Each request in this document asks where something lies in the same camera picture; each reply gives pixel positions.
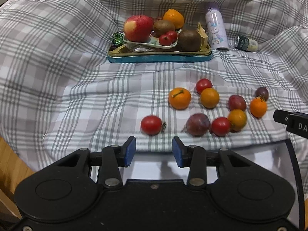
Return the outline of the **mandarin with green leaf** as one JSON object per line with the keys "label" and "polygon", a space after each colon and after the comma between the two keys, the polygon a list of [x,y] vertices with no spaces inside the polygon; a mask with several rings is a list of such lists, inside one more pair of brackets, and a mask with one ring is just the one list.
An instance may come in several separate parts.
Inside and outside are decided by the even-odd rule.
{"label": "mandarin with green leaf", "polygon": [[267,112],[267,102],[257,97],[251,100],[250,112],[256,118],[262,118]]}

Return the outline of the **red tomato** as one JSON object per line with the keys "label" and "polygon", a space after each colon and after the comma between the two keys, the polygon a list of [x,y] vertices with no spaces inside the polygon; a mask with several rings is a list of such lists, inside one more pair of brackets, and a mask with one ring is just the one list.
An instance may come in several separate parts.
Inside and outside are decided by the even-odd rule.
{"label": "red tomato", "polygon": [[162,120],[155,115],[149,115],[142,119],[141,130],[150,136],[157,135],[162,128]]}
{"label": "red tomato", "polygon": [[231,130],[231,123],[226,117],[216,118],[211,124],[211,131],[218,137],[224,137]]}
{"label": "red tomato", "polygon": [[196,83],[195,89],[198,94],[201,94],[205,89],[212,87],[213,84],[209,79],[202,78]]}

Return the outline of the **purple plum front left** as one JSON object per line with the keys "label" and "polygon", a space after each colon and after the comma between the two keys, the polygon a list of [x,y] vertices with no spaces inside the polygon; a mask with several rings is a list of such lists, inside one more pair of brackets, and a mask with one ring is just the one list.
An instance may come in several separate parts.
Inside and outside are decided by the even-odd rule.
{"label": "purple plum front left", "polygon": [[210,120],[202,113],[193,114],[185,124],[185,131],[194,137],[203,136],[210,127]]}

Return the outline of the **dark purple plum right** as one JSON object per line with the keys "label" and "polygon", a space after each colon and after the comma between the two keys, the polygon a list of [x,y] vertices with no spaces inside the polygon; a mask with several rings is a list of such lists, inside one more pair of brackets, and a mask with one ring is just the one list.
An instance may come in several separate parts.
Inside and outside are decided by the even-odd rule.
{"label": "dark purple plum right", "polygon": [[259,87],[255,91],[255,97],[261,98],[262,100],[264,100],[266,102],[269,98],[269,92],[268,92],[267,88],[266,87]]}

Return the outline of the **orange yellow fruit front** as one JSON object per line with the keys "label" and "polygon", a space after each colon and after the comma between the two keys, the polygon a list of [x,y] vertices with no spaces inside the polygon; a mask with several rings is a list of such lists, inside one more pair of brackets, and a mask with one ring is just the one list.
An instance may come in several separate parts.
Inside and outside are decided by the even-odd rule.
{"label": "orange yellow fruit front", "polygon": [[244,111],[235,109],[229,113],[228,120],[231,124],[231,130],[239,132],[245,127],[247,123],[247,116]]}

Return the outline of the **orange mandarin with stem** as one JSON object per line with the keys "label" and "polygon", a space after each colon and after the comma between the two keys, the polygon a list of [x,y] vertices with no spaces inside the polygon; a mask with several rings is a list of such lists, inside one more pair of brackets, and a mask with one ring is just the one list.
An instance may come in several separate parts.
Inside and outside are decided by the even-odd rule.
{"label": "orange mandarin with stem", "polygon": [[169,104],[176,110],[185,110],[191,102],[191,93],[185,88],[174,88],[169,92]]}

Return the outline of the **yellow orange round fruit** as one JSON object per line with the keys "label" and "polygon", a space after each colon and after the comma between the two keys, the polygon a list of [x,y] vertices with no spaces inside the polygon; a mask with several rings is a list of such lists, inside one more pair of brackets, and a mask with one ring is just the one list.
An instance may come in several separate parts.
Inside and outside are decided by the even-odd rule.
{"label": "yellow orange round fruit", "polygon": [[219,103],[219,93],[213,88],[206,88],[200,94],[202,105],[208,109],[214,109]]}

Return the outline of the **purple plum middle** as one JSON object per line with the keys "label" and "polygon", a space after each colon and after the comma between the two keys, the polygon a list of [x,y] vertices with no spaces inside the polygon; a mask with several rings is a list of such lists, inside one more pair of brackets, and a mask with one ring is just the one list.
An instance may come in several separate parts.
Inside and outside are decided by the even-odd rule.
{"label": "purple plum middle", "polygon": [[240,95],[232,95],[228,100],[228,107],[230,110],[246,110],[246,101]]}

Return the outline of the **red tomato back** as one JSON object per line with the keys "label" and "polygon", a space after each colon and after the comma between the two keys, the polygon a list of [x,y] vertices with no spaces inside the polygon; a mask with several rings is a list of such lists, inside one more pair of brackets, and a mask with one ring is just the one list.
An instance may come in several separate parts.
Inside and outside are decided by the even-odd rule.
{"label": "red tomato back", "polygon": [[195,89],[198,94],[201,94],[205,89],[212,87],[213,84],[209,79],[202,78],[196,83]]}

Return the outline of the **dark green drink can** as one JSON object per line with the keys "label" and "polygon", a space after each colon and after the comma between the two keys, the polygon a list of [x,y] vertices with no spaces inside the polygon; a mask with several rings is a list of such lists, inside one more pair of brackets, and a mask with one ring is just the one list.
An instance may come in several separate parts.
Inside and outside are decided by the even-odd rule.
{"label": "dark green drink can", "polygon": [[258,42],[248,37],[237,35],[234,39],[234,47],[242,51],[257,52]]}

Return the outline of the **grey plaid sofa cover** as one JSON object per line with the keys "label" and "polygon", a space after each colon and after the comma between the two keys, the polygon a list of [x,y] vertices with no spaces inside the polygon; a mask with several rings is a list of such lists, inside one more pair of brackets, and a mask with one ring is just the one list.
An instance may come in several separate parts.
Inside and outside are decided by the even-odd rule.
{"label": "grey plaid sofa cover", "polygon": [[[244,35],[258,51],[213,51],[209,62],[113,64],[111,37],[132,15],[157,17],[173,8],[196,28],[206,3],[218,5],[228,41]],[[204,107],[196,83],[207,78],[220,96]],[[193,138],[187,119],[228,115],[227,100],[247,102],[269,91],[261,119],[248,115],[239,133]],[[174,88],[191,93],[187,109],[168,101]],[[135,136],[140,151],[169,151],[171,140],[206,149],[235,148],[289,137],[307,182],[307,140],[275,123],[276,109],[307,112],[307,0],[8,0],[1,7],[1,136],[34,170],[77,148],[100,150]],[[157,135],[141,130],[149,115],[162,120]]]}

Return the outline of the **blue gold tin tray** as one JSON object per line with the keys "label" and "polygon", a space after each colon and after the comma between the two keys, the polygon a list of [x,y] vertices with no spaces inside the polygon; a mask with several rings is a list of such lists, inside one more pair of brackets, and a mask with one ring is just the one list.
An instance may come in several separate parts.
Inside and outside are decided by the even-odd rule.
{"label": "blue gold tin tray", "polygon": [[108,60],[111,63],[158,63],[178,62],[194,63],[211,60],[213,54],[209,45],[206,49],[198,52],[180,51],[178,47],[171,49],[150,48],[139,44],[124,43],[118,48],[110,46]]}

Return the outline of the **yellow paper wrapper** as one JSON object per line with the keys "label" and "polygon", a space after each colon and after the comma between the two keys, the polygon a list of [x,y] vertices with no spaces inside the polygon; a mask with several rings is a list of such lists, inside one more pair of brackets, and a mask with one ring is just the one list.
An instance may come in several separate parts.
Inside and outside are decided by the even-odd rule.
{"label": "yellow paper wrapper", "polygon": [[198,26],[197,26],[197,32],[199,33],[200,37],[201,37],[201,45],[200,45],[200,49],[202,51],[204,51],[207,47],[207,43],[208,43],[208,35],[206,34],[205,29],[202,27],[202,24],[200,22],[198,22]]}

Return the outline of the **purple cartoon thermos bottle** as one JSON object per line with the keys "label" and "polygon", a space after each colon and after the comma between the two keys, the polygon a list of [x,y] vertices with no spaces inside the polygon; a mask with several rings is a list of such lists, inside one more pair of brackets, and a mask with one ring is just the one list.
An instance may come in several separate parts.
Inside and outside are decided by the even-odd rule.
{"label": "purple cartoon thermos bottle", "polygon": [[206,25],[208,42],[212,49],[229,49],[227,33],[222,14],[214,3],[206,3]]}

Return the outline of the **large brown round fruit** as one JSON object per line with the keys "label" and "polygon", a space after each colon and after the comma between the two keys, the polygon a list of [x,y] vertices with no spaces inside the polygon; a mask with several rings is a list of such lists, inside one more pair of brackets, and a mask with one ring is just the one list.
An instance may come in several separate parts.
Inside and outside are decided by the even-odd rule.
{"label": "large brown round fruit", "polygon": [[198,52],[201,40],[202,38],[196,30],[182,30],[178,34],[177,47],[184,52]]}

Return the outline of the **green foil candy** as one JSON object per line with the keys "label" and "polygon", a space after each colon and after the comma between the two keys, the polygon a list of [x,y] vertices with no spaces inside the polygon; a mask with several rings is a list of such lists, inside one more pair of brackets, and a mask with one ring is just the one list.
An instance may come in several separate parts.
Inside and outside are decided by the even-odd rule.
{"label": "green foil candy", "polygon": [[114,33],[111,37],[112,46],[115,47],[115,48],[122,46],[124,44],[124,41],[123,41],[124,36],[125,35],[122,32]]}

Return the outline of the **white patterned small plate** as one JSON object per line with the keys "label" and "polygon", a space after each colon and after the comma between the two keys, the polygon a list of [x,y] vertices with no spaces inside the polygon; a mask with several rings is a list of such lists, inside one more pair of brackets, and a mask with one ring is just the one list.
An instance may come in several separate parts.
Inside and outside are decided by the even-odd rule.
{"label": "white patterned small plate", "polygon": [[151,35],[149,36],[148,40],[146,42],[134,42],[130,41],[126,35],[123,36],[123,41],[127,44],[139,44],[144,45],[150,48],[157,48],[157,49],[171,49],[177,46],[178,41],[174,41],[171,45],[161,45],[159,43],[159,39],[153,35],[154,31],[152,31]]}

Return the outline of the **cherry tomato on plate front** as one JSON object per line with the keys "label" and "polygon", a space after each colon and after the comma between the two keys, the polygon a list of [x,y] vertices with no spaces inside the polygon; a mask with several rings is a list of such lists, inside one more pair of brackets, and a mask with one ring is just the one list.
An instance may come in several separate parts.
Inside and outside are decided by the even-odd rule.
{"label": "cherry tomato on plate front", "polygon": [[159,37],[159,44],[162,46],[170,46],[172,43],[172,38],[167,34],[163,34]]}

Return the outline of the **cherry tomato on plate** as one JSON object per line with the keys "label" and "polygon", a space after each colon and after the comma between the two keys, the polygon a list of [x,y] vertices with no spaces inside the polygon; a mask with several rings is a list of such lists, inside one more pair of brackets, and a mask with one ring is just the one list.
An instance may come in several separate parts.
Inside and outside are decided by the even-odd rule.
{"label": "cherry tomato on plate", "polygon": [[172,43],[172,38],[167,34],[163,34],[159,37],[159,44],[162,46],[170,46]]}
{"label": "cherry tomato on plate", "polygon": [[177,40],[178,34],[176,31],[168,31],[166,35],[172,40],[173,43]]}

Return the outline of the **cherry tomato on plate back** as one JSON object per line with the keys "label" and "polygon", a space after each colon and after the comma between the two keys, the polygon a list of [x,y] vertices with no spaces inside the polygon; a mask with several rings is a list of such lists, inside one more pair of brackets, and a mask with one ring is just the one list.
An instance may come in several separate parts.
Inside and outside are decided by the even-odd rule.
{"label": "cherry tomato on plate back", "polygon": [[166,35],[172,40],[173,43],[177,40],[178,34],[176,31],[168,31]]}

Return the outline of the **red apple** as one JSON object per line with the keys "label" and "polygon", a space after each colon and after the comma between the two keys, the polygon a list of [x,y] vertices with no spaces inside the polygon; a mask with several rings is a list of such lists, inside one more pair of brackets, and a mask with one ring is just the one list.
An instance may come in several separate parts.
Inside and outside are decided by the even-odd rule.
{"label": "red apple", "polygon": [[153,19],[146,15],[131,16],[124,23],[126,39],[132,42],[147,42],[153,28]]}

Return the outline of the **brown kiwi on plate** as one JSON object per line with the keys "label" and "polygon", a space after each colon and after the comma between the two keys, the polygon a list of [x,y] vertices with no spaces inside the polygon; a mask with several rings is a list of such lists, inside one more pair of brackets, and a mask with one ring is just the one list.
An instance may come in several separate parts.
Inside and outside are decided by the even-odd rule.
{"label": "brown kiwi on plate", "polygon": [[175,31],[175,26],[172,22],[168,20],[157,20],[153,24],[153,31],[157,37],[166,34],[169,31]]}

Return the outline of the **large orange on tray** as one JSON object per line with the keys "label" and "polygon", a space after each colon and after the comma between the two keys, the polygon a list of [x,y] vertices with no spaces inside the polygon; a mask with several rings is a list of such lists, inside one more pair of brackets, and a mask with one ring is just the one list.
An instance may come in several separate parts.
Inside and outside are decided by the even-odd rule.
{"label": "large orange on tray", "polygon": [[176,29],[182,28],[185,23],[184,16],[175,9],[169,9],[165,12],[163,20],[173,23]]}

